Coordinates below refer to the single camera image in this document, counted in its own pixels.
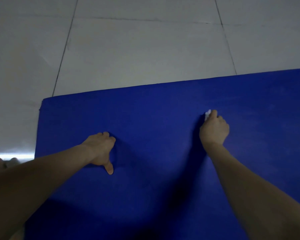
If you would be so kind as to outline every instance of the blue mat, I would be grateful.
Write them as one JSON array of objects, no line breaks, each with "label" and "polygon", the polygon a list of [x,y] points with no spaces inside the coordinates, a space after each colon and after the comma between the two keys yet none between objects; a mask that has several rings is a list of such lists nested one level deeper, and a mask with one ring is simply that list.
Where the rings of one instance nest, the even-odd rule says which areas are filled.
[{"label": "blue mat", "polygon": [[300,202],[300,69],[85,92],[42,102],[35,156],[108,131],[114,174],[77,172],[26,239],[247,239],[200,145],[208,109],[230,125],[226,148]]}]

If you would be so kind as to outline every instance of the white tile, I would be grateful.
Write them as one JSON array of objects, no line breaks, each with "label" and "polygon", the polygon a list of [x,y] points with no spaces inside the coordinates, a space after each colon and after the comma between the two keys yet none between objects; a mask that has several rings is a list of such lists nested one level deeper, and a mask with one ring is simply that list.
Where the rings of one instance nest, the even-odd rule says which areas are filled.
[{"label": "white tile", "polygon": [[70,23],[0,17],[0,154],[34,152],[39,108],[52,96]]},{"label": "white tile", "polygon": [[216,0],[224,24],[300,25],[300,0]]},{"label": "white tile", "polygon": [[75,15],[220,24],[215,0],[79,0]]},{"label": "white tile", "polygon": [[238,74],[300,68],[300,27],[225,25]]},{"label": "white tile", "polygon": [[75,19],[55,95],[234,74],[219,24]]},{"label": "white tile", "polygon": [[0,0],[0,14],[72,17],[77,0]]}]

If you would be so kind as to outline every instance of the hand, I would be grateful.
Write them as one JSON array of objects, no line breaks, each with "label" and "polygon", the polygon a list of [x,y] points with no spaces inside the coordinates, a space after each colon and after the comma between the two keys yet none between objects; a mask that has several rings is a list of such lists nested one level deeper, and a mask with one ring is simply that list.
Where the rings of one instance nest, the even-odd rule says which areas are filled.
[{"label": "hand", "polygon": [[217,114],[216,110],[212,110],[208,119],[200,127],[199,136],[203,147],[210,143],[223,145],[229,134],[229,125],[222,116],[217,116]]},{"label": "hand", "polygon": [[109,153],[115,145],[116,139],[109,137],[108,132],[97,133],[89,136],[81,145],[86,146],[91,154],[90,163],[103,165],[109,174],[113,174],[113,166],[109,159]]}]

